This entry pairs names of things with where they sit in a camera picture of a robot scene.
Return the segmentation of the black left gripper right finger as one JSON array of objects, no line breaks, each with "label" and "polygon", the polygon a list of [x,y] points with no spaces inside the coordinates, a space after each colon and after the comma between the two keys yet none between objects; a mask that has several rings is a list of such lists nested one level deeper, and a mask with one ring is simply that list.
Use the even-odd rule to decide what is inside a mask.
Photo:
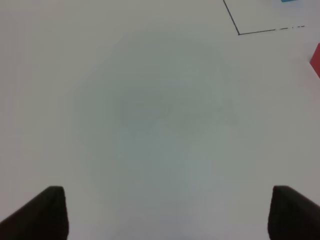
[{"label": "black left gripper right finger", "polygon": [[320,206],[289,186],[275,185],[267,231],[271,240],[318,240]]}]

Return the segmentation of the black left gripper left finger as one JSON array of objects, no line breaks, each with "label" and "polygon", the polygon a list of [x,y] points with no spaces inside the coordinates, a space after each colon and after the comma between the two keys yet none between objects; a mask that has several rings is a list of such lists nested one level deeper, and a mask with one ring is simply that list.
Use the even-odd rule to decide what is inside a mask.
[{"label": "black left gripper left finger", "polygon": [[66,240],[69,219],[65,190],[49,186],[0,222],[2,240]]}]

